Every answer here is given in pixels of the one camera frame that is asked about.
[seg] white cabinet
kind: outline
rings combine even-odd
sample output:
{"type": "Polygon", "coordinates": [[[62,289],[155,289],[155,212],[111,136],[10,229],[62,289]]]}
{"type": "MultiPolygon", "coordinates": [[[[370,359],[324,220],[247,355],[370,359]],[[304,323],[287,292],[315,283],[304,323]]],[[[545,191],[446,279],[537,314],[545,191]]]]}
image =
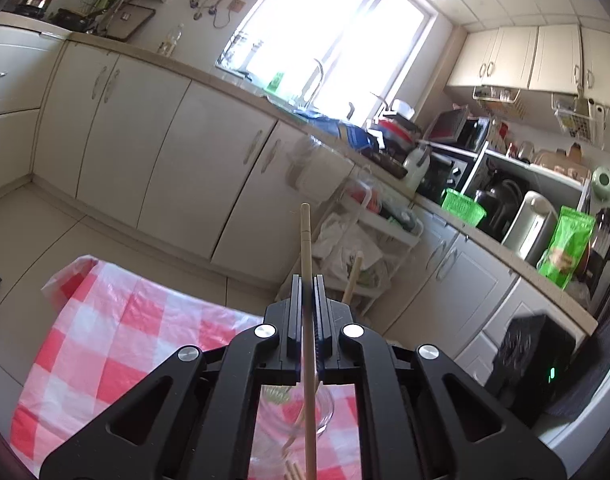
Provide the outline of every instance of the white cabinet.
{"type": "Polygon", "coordinates": [[[118,58],[89,133],[77,199],[136,227],[154,163],[189,83],[164,68],[118,58]]]}
{"type": "Polygon", "coordinates": [[[574,337],[577,348],[586,337],[585,332],[560,308],[523,278],[516,282],[508,297],[483,330],[497,346],[500,346],[508,330],[509,322],[514,317],[531,316],[532,314],[547,314],[551,317],[574,337]]]}
{"type": "Polygon", "coordinates": [[[480,85],[485,75],[486,63],[492,54],[496,40],[495,30],[483,30],[468,34],[459,59],[456,60],[448,86],[480,85]]]}
{"type": "Polygon", "coordinates": [[[0,115],[0,187],[30,172],[38,110],[0,115]]]}
{"type": "Polygon", "coordinates": [[[537,27],[501,27],[482,84],[527,88],[536,49],[537,27]]]}
{"type": "Polygon", "coordinates": [[[493,361],[498,348],[490,341],[485,334],[480,333],[467,348],[454,360],[463,370],[465,370],[481,386],[485,385],[492,373],[493,361]]]}
{"type": "MultiPolygon", "coordinates": [[[[274,128],[227,220],[212,263],[266,282],[284,280],[300,251],[301,203],[309,202],[288,183],[290,152],[304,135],[284,123],[274,128]]],[[[353,164],[346,164],[341,155],[338,160],[349,175],[353,164]]]]}
{"type": "Polygon", "coordinates": [[[385,336],[410,349],[434,344],[454,358],[480,332],[515,277],[492,254],[459,235],[385,336]]]}
{"type": "Polygon", "coordinates": [[[138,229],[209,258],[275,122],[193,82],[160,150],[138,229]]]}
{"type": "Polygon", "coordinates": [[[610,34],[581,27],[585,97],[610,107],[610,34]]]}
{"type": "Polygon", "coordinates": [[[85,143],[118,54],[68,43],[40,120],[34,173],[76,196],[85,143]]]}
{"type": "Polygon", "coordinates": [[[371,328],[381,334],[387,332],[414,300],[456,239],[456,229],[439,216],[418,205],[413,207],[413,212],[423,223],[423,234],[392,278],[390,290],[376,300],[367,315],[371,328]]]}
{"type": "Polygon", "coordinates": [[[63,40],[0,26],[0,114],[40,108],[63,40]]]}
{"type": "Polygon", "coordinates": [[[530,90],[576,94],[582,75],[578,25],[539,27],[530,90]]]}

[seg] drawer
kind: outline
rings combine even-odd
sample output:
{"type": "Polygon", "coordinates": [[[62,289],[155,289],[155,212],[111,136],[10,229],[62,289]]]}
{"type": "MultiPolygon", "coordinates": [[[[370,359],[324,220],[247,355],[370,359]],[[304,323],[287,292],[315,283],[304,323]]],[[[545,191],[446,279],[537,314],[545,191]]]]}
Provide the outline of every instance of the drawer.
{"type": "Polygon", "coordinates": [[[0,115],[0,187],[30,172],[38,110],[0,115]]]}
{"type": "Polygon", "coordinates": [[[64,40],[0,27],[0,114],[39,108],[64,40]]]}
{"type": "Polygon", "coordinates": [[[523,278],[516,282],[506,300],[494,313],[483,330],[497,346],[500,346],[512,318],[530,316],[531,314],[547,314],[550,316],[574,336],[576,348],[586,337],[585,332],[563,313],[559,307],[554,305],[523,278]]]}
{"type": "Polygon", "coordinates": [[[493,361],[498,348],[482,332],[454,360],[481,386],[492,373],[493,361]]]}

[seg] green plastic basket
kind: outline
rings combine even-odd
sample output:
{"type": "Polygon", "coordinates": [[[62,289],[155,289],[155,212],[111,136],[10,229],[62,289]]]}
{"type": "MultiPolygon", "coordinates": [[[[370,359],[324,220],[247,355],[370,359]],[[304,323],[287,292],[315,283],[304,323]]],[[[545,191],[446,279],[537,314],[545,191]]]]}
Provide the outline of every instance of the green plastic basket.
{"type": "Polygon", "coordinates": [[[445,200],[443,200],[442,207],[474,227],[476,227],[487,214],[485,209],[474,202],[470,197],[450,188],[445,190],[445,200]]]}

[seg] green snack bag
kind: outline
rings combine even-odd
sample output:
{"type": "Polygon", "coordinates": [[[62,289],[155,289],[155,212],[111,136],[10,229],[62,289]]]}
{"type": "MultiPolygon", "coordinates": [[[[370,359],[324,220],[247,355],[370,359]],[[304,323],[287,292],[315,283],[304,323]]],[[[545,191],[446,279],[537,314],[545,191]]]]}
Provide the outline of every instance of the green snack bag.
{"type": "Polygon", "coordinates": [[[569,207],[561,207],[559,222],[539,274],[546,276],[560,288],[565,288],[588,246],[594,222],[593,216],[569,207]]]}

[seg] checkered tablecloth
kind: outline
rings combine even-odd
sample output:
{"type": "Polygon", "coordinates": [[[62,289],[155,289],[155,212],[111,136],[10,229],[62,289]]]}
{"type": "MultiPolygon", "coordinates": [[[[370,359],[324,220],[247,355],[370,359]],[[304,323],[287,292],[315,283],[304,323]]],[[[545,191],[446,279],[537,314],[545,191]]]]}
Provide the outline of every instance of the checkered tablecloth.
{"type": "MultiPolygon", "coordinates": [[[[261,318],[186,296],[82,256],[58,272],[43,293],[59,310],[27,377],[12,418],[10,443],[36,475],[47,455],[83,428],[181,346],[226,345],[261,318]]],[[[360,478],[354,390],[330,386],[335,412],[319,437],[324,480],[360,478]]],[[[276,444],[256,425],[253,456],[276,444]]],[[[295,447],[293,460],[304,463],[295,447]]],[[[250,476],[282,479],[272,460],[252,460],[250,476]]]]}

